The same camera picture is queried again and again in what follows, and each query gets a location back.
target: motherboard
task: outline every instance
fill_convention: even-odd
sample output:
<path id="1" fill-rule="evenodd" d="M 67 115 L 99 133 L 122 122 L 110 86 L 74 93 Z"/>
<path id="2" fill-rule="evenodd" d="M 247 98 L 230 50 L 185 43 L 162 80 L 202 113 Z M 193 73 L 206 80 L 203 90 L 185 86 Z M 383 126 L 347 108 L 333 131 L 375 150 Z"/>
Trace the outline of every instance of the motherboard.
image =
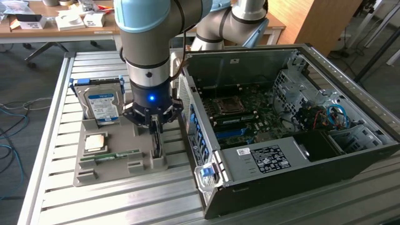
<path id="1" fill-rule="evenodd" d="M 201 96 L 222 149 L 275 140 L 294 132 L 273 107 L 275 96 L 269 84 L 203 89 Z"/>

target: blue cable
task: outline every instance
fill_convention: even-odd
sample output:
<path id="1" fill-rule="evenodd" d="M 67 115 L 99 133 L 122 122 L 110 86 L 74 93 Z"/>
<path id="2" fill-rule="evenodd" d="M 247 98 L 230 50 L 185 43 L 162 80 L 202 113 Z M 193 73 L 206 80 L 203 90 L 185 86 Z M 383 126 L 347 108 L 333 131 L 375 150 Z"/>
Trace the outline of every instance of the blue cable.
<path id="1" fill-rule="evenodd" d="M 0 200 L 3 200 L 6 197 L 11 196 L 19 190 L 19 188 L 22 187 L 22 185 L 25 183 L 25 172 L 23 172 L 23 165 L 21 163 L 21 156 L 19 156 L 18 151 L 10 145 L 6 145 L 6 144 L 0 144 L 0 147 L 9 148 L 9 149 L 13 150 L 13 152 L 15 154 L 15 157 L 18 159 L 19 166 L 21 166 L 21 184 L 9 192 L 7 195 L 0 197 Z"/>
<path id="2" fill-rule="evenodd" d="M 11 137 L 11 136 L 14 136 L 15 134 L 18 134 L 18 133 L 27 127 L 30 119 L 29 119 L 29 117 L 27 117 L 26 115 L 22 115 L 22 114 L 13 114 L 13 113 L 10 113 L 9 111 L 6 111 L 6 110 L 2 109 L 2 108 L 0 108 L 0 111 L 5 112 L 6 114 L 9 114 L 10 116 L 22 116 L 22 117 L 25 117 L 25 119 L 26 119 L 25 125 L 22 126 L 22 128 L 21 128 L 17 132 L 14 132 L 14 133 L 13 133 L 11 135 L 9 135 L 9 136 L 6 136 L 6 134 L 5 134 L 3 137 L 0 137 L 0 139 L 5 139 L 5 138 L 7 138 L 7 137 Z"/>
<path id="3" fill-rule="evenodd" d="M 329 120 L 330 120 L 331 124 L 335 125 L 335 121 L 334 121 L 334 119 L 333 119 L 331 116 L 330 116 L 330 115 L 331 115 L 331 110 L 330 110 L 330 108 L 334 108 L 334 107 L 337 107 L 337 108 L 339 108 L 339 109 L 342 110 L 343 116 L 345 116 L 346 128 L 350 128 L 349 116 L 347 116 L 347 114 L 346 114 L 346 110 L 345 110 L 343 106 L 339 105 L 339 104 L 333 104 L 333 105 L 330 105 L 330 106 L 327 107 L 327 116 L 329 116 Z"/>

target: white box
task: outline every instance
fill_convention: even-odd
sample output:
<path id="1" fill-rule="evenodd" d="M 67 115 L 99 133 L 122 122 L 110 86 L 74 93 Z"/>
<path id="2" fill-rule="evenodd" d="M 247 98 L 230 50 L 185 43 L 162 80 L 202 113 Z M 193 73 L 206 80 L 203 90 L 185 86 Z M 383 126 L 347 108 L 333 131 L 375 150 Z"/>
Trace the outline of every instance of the white box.
<path id="1" fill-rule="evenodd" d="M 43 29 L 46 26 L 47 18 L 42 15 L 17 14 L 17 17 L 25 30 Z"/>
<path id="2" fill-rule="evenodd" d="M 59 15 L 57 17 L 59 31 L 86 28 L 79 15 Z"/>
<path id="3" fill-rule="evenodd" d="M 83 18 L 83 22 L 89 27 L 103 27 L 105 13 L 87 14 L 86 18 Z"/>

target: aluminum table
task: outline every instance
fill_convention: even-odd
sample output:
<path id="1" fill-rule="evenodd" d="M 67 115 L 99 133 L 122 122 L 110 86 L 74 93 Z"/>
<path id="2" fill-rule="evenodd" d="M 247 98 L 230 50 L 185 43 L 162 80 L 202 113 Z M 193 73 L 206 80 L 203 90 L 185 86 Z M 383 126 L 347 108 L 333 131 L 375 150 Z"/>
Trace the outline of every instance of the aluminum table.
<path id="1" fill-rule="evenodd" d="M 338 74 L 350 89 L 366 94 L 341 71 Z M 170 141 L 167 171 L 74 187 L 82 107 L 69 81 L 119 75 L 129 80 L 117 51 L 66 54 L 19 225 L 351 225 L 378 224 L 400 214 L 400 153 L 397 153 L 351 180 L 205 220 L 178 122 L 165 128 L 165 139 Z M 371 106 L 381 108 L 377 102 Z"/>

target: green circuit board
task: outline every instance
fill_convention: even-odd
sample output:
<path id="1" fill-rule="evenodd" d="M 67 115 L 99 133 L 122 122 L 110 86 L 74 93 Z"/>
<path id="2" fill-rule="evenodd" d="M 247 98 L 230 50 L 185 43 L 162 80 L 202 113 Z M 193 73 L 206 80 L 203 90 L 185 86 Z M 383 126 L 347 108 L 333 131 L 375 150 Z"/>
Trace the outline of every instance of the green circuit board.
<path id="1" fill-rule="evenodd" d="M 223 149 L 279 139 L 294 131 L 294 128 L 285 127 L 279 114 L 273 109 L 273 98 L 271 88 L 258 84 L 234 87 L 234 90 L 209 90 L 202 100 L 217 135 L 222 130 L 230 132 L 246 129 L 243 135 L 223 138 L 218 136 Z"/>

